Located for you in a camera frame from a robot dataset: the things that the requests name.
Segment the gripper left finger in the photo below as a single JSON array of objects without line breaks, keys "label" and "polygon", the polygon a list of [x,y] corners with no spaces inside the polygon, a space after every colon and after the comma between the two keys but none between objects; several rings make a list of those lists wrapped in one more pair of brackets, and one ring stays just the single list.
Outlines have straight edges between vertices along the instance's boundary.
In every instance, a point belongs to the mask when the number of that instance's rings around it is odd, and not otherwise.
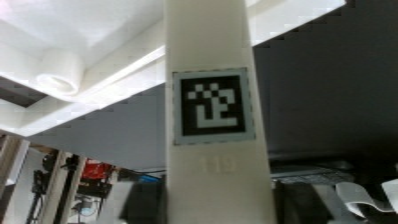
[{"label": "gripper left finger", "polygon": [[120,219],[127,224],[166,224],[166,187],[162,182],[134,184]]}]

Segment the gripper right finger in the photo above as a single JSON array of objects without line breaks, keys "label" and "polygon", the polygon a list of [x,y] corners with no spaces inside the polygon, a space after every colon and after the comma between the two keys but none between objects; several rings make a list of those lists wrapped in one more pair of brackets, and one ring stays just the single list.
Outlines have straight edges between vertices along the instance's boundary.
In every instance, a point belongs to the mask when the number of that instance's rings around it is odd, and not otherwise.
[{"label": "gripper right finger", "polygon": [[274,182],[278,224],[328,224],[333,213],[312,184]]}]

